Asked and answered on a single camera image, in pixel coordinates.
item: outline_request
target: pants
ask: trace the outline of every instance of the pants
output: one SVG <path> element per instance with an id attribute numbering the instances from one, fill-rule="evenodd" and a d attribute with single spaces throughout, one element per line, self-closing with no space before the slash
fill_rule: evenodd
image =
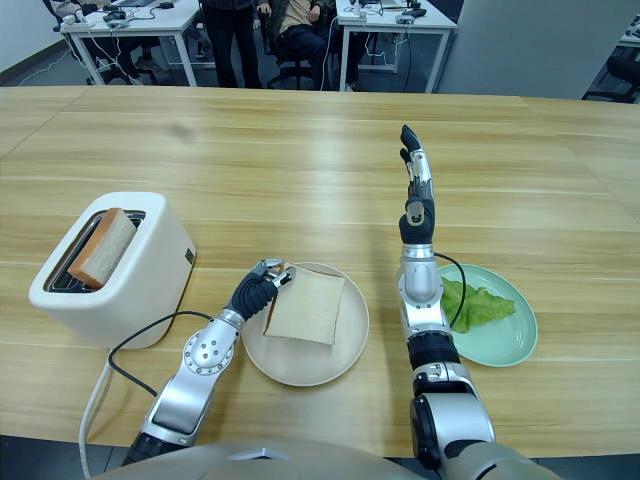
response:
<path id="1" fill-rule="evenodd" d="M 292 54 L 304 58 L 311 65 L 313 83 L 316 90 L 329 89 L 329 76 L 326 70 L 325 55 L 327 42 L 331 40 L 330 53 L 339 52 L 342 48 L 342 34 L 329 39 L 329 29 L 314 28 L 309 25 L 295 25 L 288 28 L 277 38 L 278 44 Z M 358 80 L 358 63 L 364 55 L 366 35 L 351 34 L 349 39 L 349 60 L 347 61 L 347 83 Z M 322 85 L 323 64 L 325 67 L 324 85 Z"/>
<path id="2" fill-rule="evenodd" d="M 131 52 L 138 47 L 151 48 L 160 44 L 156 37 L 85 38 L 84 43 L 92 57 L 105 58 L 106 53 L 115 58 L 124 73 L 132 78 L 140 75 L 131 60 Z"/>
<path id="3" fill-rule="evenodd" d="M 231 42 L 236 36 L 242 77 L 246 88 L 262 88 L 258 75 L 258 54 L 253 41 L 253 8 L 242 10 L 219 10 L 202 5 L 204 25 L 207 28 L 213 59 L 216 62 L 218 84 L 221 87 L 236 88 L 238 82 L 231 64 Z"/>

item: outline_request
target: white bread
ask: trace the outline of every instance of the white bread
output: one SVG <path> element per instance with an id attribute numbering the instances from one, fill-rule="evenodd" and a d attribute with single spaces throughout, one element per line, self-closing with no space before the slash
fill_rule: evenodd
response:
<path id="1" fill-rule="evenodd" d="M 127 214 L 110 208 L 67 272 L 91 288 L 102 288 L 135 233 Z"/>
<path id="2" fill-rule="evenodd" d="M 264 334 L 333 345 L 344 282 L 296 266 L 295 279 L 278 292 Z"/>

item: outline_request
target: beige plate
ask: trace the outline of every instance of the beige plate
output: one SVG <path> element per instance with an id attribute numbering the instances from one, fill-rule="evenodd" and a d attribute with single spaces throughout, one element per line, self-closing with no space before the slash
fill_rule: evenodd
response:
<path id="1" fill-rule="evenodd" d="M 269 306 L 247 322 L 242 330 L 242 342 L 251 361 L 265 375 L 286 385 L 311 387 L 330 382 L 356 362 L 367 342 L 369 311 L 360 289 L 340 270 L 321 263 L 298 265 L 319 273 L 340 275 L 346 280 L 333 346 L 264 336 Z M 304 312 L 300 321 L 305 321 Z"/>

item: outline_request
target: lettuce leaf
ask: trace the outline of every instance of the lettuce leaf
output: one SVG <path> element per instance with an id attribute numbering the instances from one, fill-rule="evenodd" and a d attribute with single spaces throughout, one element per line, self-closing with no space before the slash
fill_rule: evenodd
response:
<path id="1" fill-rule="evenodd" d="M 442 308 L 449 322 L 458 310 L 460 297 L 462 297 L 462 282 L 454 282 L 442 278 L 444 282 L 444 295 L 442 295 Z M 467 333 L 474 325 L 484 325 L 491 320 L 502 320 L 504 317 L 515 313 L 513 300 L 507 300 L 496 295 L 491 295 L 486 288 L 475 289 L 467 284 L 464 305 L 460 316 L 453 325 L 453 331 Z"/>

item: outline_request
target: green plate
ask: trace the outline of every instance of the green plate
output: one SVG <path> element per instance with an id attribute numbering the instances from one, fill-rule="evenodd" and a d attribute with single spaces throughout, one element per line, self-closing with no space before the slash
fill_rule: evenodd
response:
<path id="1" fill-rule="evenodd" d="M 497 273 L 475 265 L 463 264 L 467 285 L 485 287 L 492 295 L 515 302 L 516 312 L 502 320 L 473 326 L 468 333 L 451 332 L 460 355 L 490 367 L 510 367 L 525 361 L 538 342 L 538 323 L 533 309 L 516 287 Z M 438 269 L 440 276 L 462 281 L 455 265 Z"/>

